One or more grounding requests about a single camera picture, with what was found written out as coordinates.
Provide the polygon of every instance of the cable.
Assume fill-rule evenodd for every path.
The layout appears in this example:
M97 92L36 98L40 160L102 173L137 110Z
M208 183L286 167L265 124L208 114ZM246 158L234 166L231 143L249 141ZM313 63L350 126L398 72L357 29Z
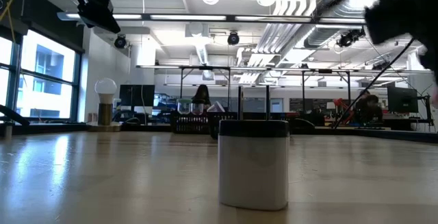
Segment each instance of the cable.
M5 16L6 12L9 11L12 2L14 2L14 0L9 0L9 2L7 2L5 10L0 14L0 22L3 20L3 17Z
M143 112L144 112L144 125L148 125L146 122L146 108L144 107L144 98L143 98L143 85L141 85L141 95L142 95L142 104L143 104Z
M351 109L351 107L354 105L354 104L356 104L356 102L362 97L362 95L367 91L367 90L369 90L370 88L371 88L371 86L377 81L377 79L383 74L383 73L385 73L385 71L386 70L388 70L390 67L391 67L391 65L394 63L394 62L396 62L402 55L403 55L403 53L404 52L406 52L406 50L412 45L412 43L413 43L413 41L414 41L415 39L414 38L412 38L409 42L408 42L408 44L406 45L406 47L376 76L376 78L374 78L372 81L371 81L371 83L365 88L365 90L363 90L363 92L361 92L361 94L359 94L359 96L357 96L356 97L356 99L348 106L348 108L344 111L344 113L342 114L342 117L344 117L344 115L346 115L347 114L347 112L349 112L350 111L350 109ZM334 126L334 129L337 129L338 127L339 127L339 125L341 124L341 119L340 120L338 120L337 122L336 122L336 125Z

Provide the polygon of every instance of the black crate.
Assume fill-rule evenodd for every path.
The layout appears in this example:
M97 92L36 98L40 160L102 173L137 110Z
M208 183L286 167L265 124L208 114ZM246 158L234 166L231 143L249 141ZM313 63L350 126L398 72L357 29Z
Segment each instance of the black crate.
M172 132L176 134L209 134L207 115L179 114L172 112L170 117Z
M237 112L209 112L208 124L210 130L210 136L213 139L218 139L219 134L219 122L221 120L237 119Z

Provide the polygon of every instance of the monitor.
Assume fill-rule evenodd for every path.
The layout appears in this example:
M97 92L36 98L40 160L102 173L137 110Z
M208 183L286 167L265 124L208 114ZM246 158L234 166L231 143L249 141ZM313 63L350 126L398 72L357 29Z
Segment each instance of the monitor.
M390 112L418 113L417 91L410 88L388 87Z
M154 85L120 86L120 99L122 100L121 105L131 106L132 110L133 107L153 107L154 96Z

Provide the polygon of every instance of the glass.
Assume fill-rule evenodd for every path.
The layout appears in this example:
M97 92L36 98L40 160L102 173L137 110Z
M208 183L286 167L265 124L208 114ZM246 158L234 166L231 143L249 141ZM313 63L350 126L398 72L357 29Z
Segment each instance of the glass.
M12 42L0 37L0 63L11 64Z
M194 115L201 115L204 112L204 104L203 103L191 103L190 111Z
M0 105L6 105L6 97L8 95L8 80L9 71L0 69Z
M178 99L178 113L189 114L191 102L189 99Z
M20 76L16 111L24 117L70 118L72 86Z
M75 56L73 50L29 30L23 40L21 67L72 82Z

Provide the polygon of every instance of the red object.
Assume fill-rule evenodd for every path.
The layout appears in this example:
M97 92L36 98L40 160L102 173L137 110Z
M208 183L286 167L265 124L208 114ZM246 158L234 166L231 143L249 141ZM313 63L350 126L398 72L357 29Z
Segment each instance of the red object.
M345 110L348 109L348 106L343 102L342 98L333 100L333 103L335 103L335 105L337 107L343 107ZM348 115L348 118L346 118L342 121L342 124L347 124L348 122L350 122L353 119L353 116L355 115L355 111L353 111L353 110L349 110L348 113L350 115Z

